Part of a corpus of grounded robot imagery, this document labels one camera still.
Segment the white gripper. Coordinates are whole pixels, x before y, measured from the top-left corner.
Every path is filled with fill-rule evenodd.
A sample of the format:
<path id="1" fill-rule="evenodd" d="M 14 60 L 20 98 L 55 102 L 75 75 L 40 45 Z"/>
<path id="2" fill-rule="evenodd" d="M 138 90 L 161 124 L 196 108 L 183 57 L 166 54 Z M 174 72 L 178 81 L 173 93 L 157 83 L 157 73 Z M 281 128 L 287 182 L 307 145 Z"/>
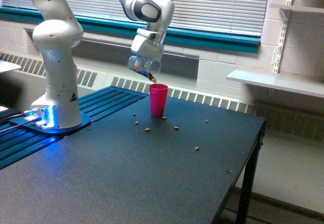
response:
<path id="1" fill-rule="evenodd" d="M 158 30 L 137 29 L 137 34 L 131 45 L 135 56 L 135 68 L 143 68 L 145 57 L 145 70 L 153 71 L 153 60 L 161 60 L 164 52 L 164 39 L 166 33 Z"/>

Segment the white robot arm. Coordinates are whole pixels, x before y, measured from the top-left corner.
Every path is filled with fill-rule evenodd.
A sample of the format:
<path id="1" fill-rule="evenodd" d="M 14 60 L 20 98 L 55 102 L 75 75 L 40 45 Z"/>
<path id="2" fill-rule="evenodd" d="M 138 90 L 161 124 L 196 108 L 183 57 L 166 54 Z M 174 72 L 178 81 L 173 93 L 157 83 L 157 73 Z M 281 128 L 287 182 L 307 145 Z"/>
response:
<path id="1" fill-rule="evenodd" d="M 171 0 L 119 0 L 125 15 L 146 22 L 133 40 L 128 68 L 156 82 L 164 52 L 164 39 L 174 14 Z M 63 130 L 81 125 L 77 92 L 77 68 L 72 49 L 82 37 L 83 28 L 67 0 L 32 0 L 44 21 L 35 27 L 32 39 L 40 50 L 46 69 L 45 94 L 34 101 L 25 115 L 43 130 Z"/>

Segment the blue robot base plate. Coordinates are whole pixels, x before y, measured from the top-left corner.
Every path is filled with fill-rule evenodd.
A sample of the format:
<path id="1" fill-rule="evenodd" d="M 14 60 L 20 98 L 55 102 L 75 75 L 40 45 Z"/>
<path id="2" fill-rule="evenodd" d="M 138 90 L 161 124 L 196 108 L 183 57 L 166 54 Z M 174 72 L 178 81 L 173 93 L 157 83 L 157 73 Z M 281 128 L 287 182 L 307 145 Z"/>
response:
<path id="1" fill-rule="evenodd" d="M 61 128 L 61 127 L 56 127 L 56 128 L 42 128 L 40 126 L 37 126 L 34 123 L 28 123 L 25 125 L 22 125 L 21 127 L 26 130 L 31 130 L 33 132 L 38 132 L 40 134 L 44 135 L 70 135 L 72 133 L 75 133 L 91 124 L 90 122 L 90 117 L 86 114 L 81 114 L 82 118 L 82 123 L 71 128 Z"/>

